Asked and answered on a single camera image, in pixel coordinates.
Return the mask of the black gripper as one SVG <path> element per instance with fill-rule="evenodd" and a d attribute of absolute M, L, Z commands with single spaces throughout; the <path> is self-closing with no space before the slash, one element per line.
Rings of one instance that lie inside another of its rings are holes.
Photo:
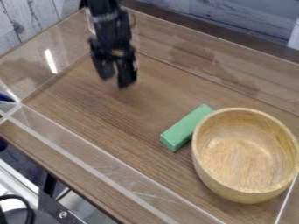
<path fill-rule="evenodd" d="M 99 77 L 110 79 L 118 69 L 118 86 L 136 82 L 136 49 L 131 45 L 132 31 L 127 12 L 91 14 L 95 37 L 88 39 L 91 58 Z"/>

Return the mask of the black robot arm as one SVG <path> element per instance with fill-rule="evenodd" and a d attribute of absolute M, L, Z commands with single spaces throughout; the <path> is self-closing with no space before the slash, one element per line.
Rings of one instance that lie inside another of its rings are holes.
<path fill-rule="evenodd" d="M 138 76 L 128 12 L 120 0 L 86 0 L 86 6 L 96 33 L 88 38 L 88 44 L 98 75 L 107 80 L 118 74 L 118 87 L 126 88 Z"/>

